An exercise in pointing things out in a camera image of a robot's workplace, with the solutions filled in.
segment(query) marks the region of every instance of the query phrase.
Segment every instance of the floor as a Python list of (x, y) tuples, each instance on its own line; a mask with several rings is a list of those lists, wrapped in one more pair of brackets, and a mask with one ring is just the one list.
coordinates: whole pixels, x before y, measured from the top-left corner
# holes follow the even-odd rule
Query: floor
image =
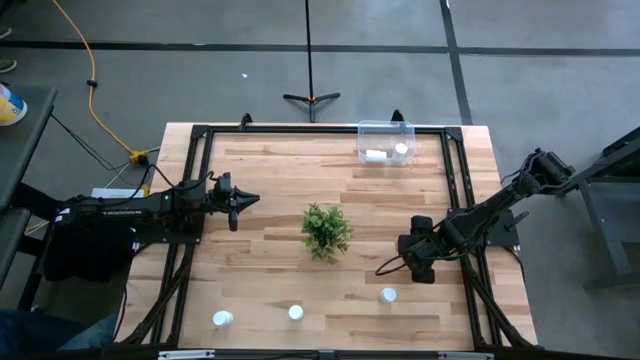
[[(304, 107), (281, 98), (285, 92), (306, 96), (308, 91), (303, 48), (289, 46), (305, 42), (300, 0), (61, 3), (92, 41), (251, 44), (248, 50), (255, 50), (95, 51), (97, 111), (136, 149), (158, 146), (169, 121), (239, 121), (245, 112), (257, 122), (308, 119)], [(313, 57), (316, 95), (342, 93), (320, 108), (319, 122), (387, 119), (399, 108), (417, 124), (487, 125), (503, 175), (536, 147), (582, 169), (640, 124), (640, 3), (635, 0), (449, 0), (450, 18), (444, 0), (310, 3), (314, 44), (343, 45)], [(3, 22), (14, 29), (11, 40), (77, 40), (45, 0), (14, 7)], [(367, 50), (362, 45), (395, 47)], [(455, 51), (447, 52), (446, 46)], [(473, 49), (478, 47), (529, 50), (517, 56), (477, 55)], [(611, 51), (588, 56), (596, 52), (576, 49)], [(124, 151), (88, 114), (90, 67), (84, 51), (14, 47), (2, 53), (19, 66), (0, 79), (57, 87), (57, 116), (103, 156), (124, 162)], [(141, 172), (125, 176), (136, 182)], [(52, 122), (26, 181), (66, 198), (112, 177)], [(531, 212), (519, 233), (540, 344), (640, 357), (640, 291), (588, 295), (582, 289), (607, 267), (578, 194), (562, 200), (533, 197), (515, 210)], [(20, 275), (29, 268), (28, 258), (15, 261), (0, 305), (15, 304)], [(38, 300), (50, 313), (91, 322), (117, 307), (123, 281), (106, 288), (78, 280), (45, 284)], [(82, 302), (93, 307), (74, 296), (79, 288), (87, 295)]]

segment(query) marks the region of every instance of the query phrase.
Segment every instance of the plastic bin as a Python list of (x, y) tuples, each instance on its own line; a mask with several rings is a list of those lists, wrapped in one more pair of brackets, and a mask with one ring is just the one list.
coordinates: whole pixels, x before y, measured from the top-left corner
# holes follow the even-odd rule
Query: plastic bin
[(405, 165), (416, 154), (416, 133), (406, 121), (363, 120), (358, 124), (358, 160)]

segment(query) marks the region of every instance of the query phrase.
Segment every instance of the green plant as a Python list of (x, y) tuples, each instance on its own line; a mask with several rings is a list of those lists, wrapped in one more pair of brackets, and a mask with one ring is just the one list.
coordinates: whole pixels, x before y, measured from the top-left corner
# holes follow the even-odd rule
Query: green plant
[(304, 212), (302, 233), (308, 234), (304, 244), (310, 249), (314, 260), (335, 264), (336, 249), (344, 254), (349, 248), (352, 228), (344, 219), (342, 210), (336, 206), (323, 211), (318, 204), (310, 204)]

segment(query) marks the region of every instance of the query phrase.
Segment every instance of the tripod stand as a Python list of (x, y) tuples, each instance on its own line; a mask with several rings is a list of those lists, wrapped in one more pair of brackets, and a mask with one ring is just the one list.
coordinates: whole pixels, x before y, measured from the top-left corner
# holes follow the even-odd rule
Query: tripod stand
[(316, 122), (316, 105), (323, 100), (336, 99), (340, 97), (340, 93), (329, 95), (313, 96), (313, 67), (311, 65), (311, 30), (309, 26), (309, 0), (304, 1), (304, 10), (307, 19), (307, 62), (309, 67), (309, 97), (284, 94), (282, 97), (288, 100), (302, 101), (309, 106), (309, 122)]

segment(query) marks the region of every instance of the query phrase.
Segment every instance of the butcher block tabletop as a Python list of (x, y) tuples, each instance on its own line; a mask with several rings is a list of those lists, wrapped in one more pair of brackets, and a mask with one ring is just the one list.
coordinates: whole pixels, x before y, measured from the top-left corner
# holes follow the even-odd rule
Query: butcher block tabletop
[[(157, 165), (173, 182), (182, 178), (192, 125), (167, 124)], [(475, 198), (484, 201), (501, 188), (489, 130), (462, 130)], [(216, 134), (209, 169), (216, 175), (230, 172), (234, 185), (261, 200), (240, 214), (237, 232), (228, 230), (225, 214), (206, 216), (179, 346), (473, 349), (459, 262), (436, 261), (435, 284), (412, 283), (406, 268), (382, 277), (374, 274), (397, 255), (398, 235), (408, 234), (413, 215), (430, 216), (435, 223), (450, 207), (439, 137), (416, 135), (416, 142), (415, 159), (393, 167), (359, 163), (355, 134)], [(457, 152), (450, 145), (459, 176)], [(151, 190), (167, 187), (156, 174)], [(212, 187), (209, 181), (207, 188)], [(462, 192), (459, 197), (464, 205)], [(311, 260), (302, 242), (303, 212), (310, 203), (339, 206), (353, 227), (349, 250), (334, 265)], [(119, 339), (132, 332), (157, 299), (167, 250), (164, 244), (150, 245), (133, 260)], [(486, 256), (497, 303), (523, 336), (535, 342), (513, 254), (489, 248)], [(176, 262), (181, 258), (179, 252)], [(385, 287), (396, 289), (395, 303), (378, 300)], [(301, 321), (288, 317), (295, 304), (304, 308)], [(163, 337), (173, 308), (172, 302)], [(220, 310), (233, 314), (230, 327), (214, 327), (212, 316)], [(485, 339), (490, 339), (484, 306), (479, 305), (479, 312)]]

